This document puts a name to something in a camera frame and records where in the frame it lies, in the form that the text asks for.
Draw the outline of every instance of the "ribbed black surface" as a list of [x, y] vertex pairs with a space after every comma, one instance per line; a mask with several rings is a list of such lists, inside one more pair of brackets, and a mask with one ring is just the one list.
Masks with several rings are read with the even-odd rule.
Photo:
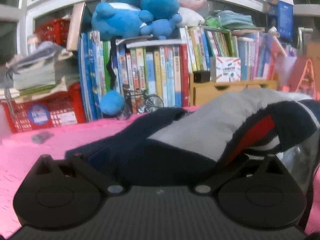
[[245, 228], [226, 218], [210, 197], [186, 187], [133, 187], [106, 201], [83, 225], [61, 232], [23, 227], [10, 240], [302, 240], [295, 227], [279, 231]]

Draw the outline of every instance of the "blue pom-pom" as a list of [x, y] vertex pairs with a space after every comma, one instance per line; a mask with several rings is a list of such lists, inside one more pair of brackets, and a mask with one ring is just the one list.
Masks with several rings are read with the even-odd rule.
[[124, 107], [124, 97], [115, 90], [106, 93], [100, 101], [101, 112], [107, 115], [115, 115]]

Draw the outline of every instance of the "red plastic basket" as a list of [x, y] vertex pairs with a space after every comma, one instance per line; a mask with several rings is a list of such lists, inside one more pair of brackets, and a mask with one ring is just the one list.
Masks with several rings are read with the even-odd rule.
[[1, 104], [12, 133], [86, 122], [79, 83], [71, 86], [68, 92], [36, 101], [19, 104], [12, 101], [14, 114], [7, 102]]
[[65, 46], [67, 44], [70, 20], [56, 19], [50, 21], [34, 31], [40, 35], [42, 41], [52, 41], [58, 45]]

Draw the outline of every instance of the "blue box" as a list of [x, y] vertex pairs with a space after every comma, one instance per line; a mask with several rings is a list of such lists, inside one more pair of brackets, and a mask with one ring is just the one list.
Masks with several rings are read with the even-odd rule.
[[268, 29], [276, 27], [280, 38], [292, 41], [293, 0], [266, 0]]

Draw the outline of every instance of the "pink bedspread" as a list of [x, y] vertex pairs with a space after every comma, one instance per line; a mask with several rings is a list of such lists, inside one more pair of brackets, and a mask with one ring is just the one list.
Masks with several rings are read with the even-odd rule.
[[[43, 145], [31, 142], [36, 131], [11, 135], [0, 146], [0, 234], [8, 238], [20, 228], [12, 207], [15, 192], [32, 165], [42, 154], [62, 159], [66, 150], [111, 136], [132, 123], [137, 116], [127, 121], [99, 120], [92, 123], [72, 125], [50, 130], [54, 134]], [[315, 200], [307, 233], [320, 231], [320, 172], [316, 176]]]

